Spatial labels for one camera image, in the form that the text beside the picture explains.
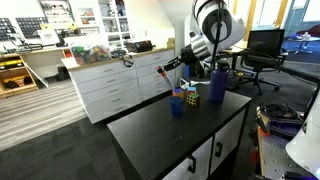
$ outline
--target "blue bottle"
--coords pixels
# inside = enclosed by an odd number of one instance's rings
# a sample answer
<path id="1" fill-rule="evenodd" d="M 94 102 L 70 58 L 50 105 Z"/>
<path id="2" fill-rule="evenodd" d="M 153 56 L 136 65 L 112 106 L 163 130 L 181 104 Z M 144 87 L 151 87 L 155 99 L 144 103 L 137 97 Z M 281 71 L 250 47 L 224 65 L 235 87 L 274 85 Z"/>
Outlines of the blue bottle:
<path id="1" fill-rule="evenodd" d="M 216 63 L 218 67 L 211 72 L 209 100 L 214 103 L 221 103 L 226 91 L 229 64 L 225 60 L 218 60 Z"/>

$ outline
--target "blue cup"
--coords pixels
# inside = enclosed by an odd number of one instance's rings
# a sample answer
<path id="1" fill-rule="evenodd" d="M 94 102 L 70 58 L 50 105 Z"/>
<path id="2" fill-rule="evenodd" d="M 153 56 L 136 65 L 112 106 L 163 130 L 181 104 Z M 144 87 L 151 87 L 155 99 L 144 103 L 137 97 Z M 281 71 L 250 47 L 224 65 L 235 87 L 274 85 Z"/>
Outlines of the blue cup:
<path id="1" fill-rule="evenodd" d="M 183 99 L 179 96 L 170 96 L 169 98 L 171 114 L 174 116 L 181 116 Z"/>

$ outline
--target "drawer handle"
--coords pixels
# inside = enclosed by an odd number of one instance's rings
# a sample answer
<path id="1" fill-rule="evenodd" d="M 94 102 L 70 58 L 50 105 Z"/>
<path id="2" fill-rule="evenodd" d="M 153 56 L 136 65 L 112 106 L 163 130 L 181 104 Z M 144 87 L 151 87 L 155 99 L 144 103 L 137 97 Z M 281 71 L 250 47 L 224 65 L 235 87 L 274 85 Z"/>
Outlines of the drawer handle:
<path id="1" fill-rule="evenodd" d="M 104 70 L 103 72 L 109 72 L 109 71 L 112 71 L 113 69 L 107 69 L 107 70 Z"/>
<path id="2" fill-rule="evenodd" d="M 216 146 L 219 148 L 219 150 L 214 155 L 220 158 L 222 154 L 223 144 L 221 142 L 217 142 Z"/>
<path id="3" fill-rule="evenodd" d="M 115 109 L 115 111 L 119 111 L 120 109 L 123 109 L 123 107 L 119 107 L 118 109 Z"/>
<path id="4" fill-rule="evenodd" d="M 119 98 L 119 99 L 115 99 L 115 100 L 113 100 L 112 102 L 117 102 L 117 101 L 120 101 L 120 99 L 121 99 L 121 98 Z"/>
<path id="5" fill-rule="evenodd" d="M 188 167 L 188 171 L 192 172 L 193 174 L 196 173 L 196 166 L 197 166 L 197 159 L 192 155 L 188 157 L 188 159 L 192 160 L 192 166 Z"/>
<path id="6" fill-rule="evenodd" d="M 116 92 L 116 91 L 118 91 L 118 89 L 115 89 L 115 90 L 112 90 L 112 91 L 109 91 L 109 92 Z"/>
<path id="7" fill-rule="evenodd" d="M 113 82 L 113 81 L 115 81 L 116 79 L 112 79 L 112 80 L 110 80 L 110 81 L 107 81 L 107 83 L 109 83 L 109 82 Z"/>

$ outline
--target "black office chair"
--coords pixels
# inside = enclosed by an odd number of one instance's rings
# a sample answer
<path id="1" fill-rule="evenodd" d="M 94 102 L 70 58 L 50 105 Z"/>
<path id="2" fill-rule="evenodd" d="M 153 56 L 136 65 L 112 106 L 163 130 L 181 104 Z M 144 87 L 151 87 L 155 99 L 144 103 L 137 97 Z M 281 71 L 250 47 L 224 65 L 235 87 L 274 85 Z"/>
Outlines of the black office chair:
<path id="1" fill-rule="evenodd" d="M 281 48 L 283 36 L 283 29 L 250 31 L 247 45 L 248 55 L 242 56 L 241 67 L 252 70 L 256 74 L 254 77 L 241 77 L 239 79 L 240 82 L 237 85 L 253 82 L 253 85 L 256 85 L 259 89 L 259 95 L 263 94 L 260 88 L 260 83 L 272 85 L 274 86 L 274 90 L 280 89 L 279 84 L 263 80 L 262 77 L 259 77 L 260 72 L 276 71 L 274 69 L 275 64 L 270 63 L 270 61 L 263 62 L 261 60 L 255 60 L 255 57 L 269 58 L 271 61 L 274 60 L 279 62 L 278 60 L 280 55 L 282 59 L 281 63 L 283 63 L 287 55 L 287 53 L 281 52 L 283 50 Z"/>

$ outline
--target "black tabletop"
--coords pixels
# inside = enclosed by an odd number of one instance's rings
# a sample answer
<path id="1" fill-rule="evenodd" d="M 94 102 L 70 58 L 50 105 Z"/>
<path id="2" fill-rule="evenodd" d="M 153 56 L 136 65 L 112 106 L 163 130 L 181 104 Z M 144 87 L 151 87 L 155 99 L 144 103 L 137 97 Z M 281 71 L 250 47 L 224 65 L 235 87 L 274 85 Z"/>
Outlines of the black tabletop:
<path id="1" fill-rule="evenodd" d="M 226 91 L 224 102 L 214 104 L 208 101 L 208 89 L 197 88 L 200 107 L 184 104 L 181 117 L 171 115 L 165 98 L 108 124 L 142 179 L 155 179 L 173 168 L 173 163 L 182 161 L 251 101 Z"/>

